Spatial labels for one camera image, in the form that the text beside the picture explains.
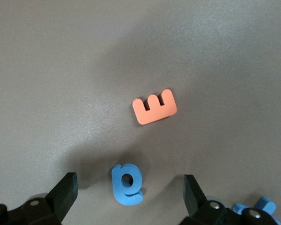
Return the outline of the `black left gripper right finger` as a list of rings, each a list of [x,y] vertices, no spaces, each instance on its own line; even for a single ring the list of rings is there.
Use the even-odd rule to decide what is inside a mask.
[[[276,205],[261,197],[254,207],[235,204],[232,209],[216,200],[208,200],[193,175],[184,175],[184,202],[189,216],[184,225],[279,225],[273,217]]]

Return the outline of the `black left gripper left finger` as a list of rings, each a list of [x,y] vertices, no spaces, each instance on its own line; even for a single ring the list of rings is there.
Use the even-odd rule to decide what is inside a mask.
[[[0,225],[60,225],[77,196],[77,174],[68,172],[44,198],[32,198],[10,211],[0,204]]]

